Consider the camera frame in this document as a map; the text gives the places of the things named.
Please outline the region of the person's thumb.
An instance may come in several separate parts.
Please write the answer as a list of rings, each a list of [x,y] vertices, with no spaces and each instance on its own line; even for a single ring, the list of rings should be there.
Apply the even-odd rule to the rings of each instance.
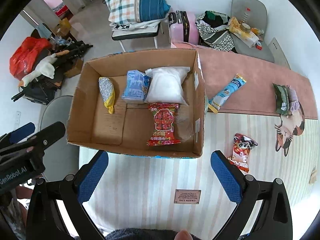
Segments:
[[[193,240],[193,237],[187,230],[181,230],[176,234],[174,240]]]

